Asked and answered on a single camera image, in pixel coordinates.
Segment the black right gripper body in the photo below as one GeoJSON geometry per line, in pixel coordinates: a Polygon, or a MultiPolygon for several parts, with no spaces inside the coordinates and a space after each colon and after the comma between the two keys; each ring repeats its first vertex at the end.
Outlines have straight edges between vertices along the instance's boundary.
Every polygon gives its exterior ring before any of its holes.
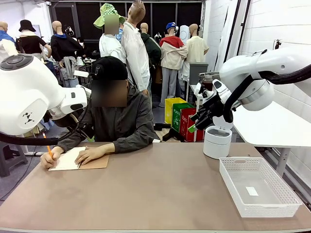
{"type": "Polygon", "coordinates": [[[214,95],[203,104],[203,109],[209,117],[221,117],[223,115],[224,104],[218,95],[214,95]]]}

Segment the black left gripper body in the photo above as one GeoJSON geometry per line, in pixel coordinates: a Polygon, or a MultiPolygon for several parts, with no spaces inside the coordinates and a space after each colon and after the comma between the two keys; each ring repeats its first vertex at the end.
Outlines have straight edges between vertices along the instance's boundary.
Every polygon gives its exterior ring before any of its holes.
{"type": "Polygon", "coordinates": [[[63,118],[55,120],[55,124],[61,128],[75,128],[81,117],[82,113],[70,113],[63,118]]]}

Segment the person's left hand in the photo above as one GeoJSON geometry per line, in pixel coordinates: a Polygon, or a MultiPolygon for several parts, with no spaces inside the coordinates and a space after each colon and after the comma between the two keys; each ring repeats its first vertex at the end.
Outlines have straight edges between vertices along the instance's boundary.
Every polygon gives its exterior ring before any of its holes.
{"type": "Polygon", "coordinates": [[[88,148],[80,151],[77,158],[75,159],[75,164],[85,165],[86,163],[101,158],[106,154],[106,145],[96,147],[96,148],[88,148]]]}

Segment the person's right hand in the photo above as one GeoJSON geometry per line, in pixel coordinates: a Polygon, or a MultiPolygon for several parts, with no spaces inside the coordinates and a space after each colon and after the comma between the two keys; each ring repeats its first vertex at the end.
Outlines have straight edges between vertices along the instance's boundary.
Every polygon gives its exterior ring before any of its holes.
{"type": "Polygon", "coordinates": [[[40,164],[45,168],[53,168],[56,166],[57,160],[60,158],[61,154],[64,152],[64,150],[56,146],[53,149],[51,149],[49,152],[44,153],[40,157],[40,164]]]}

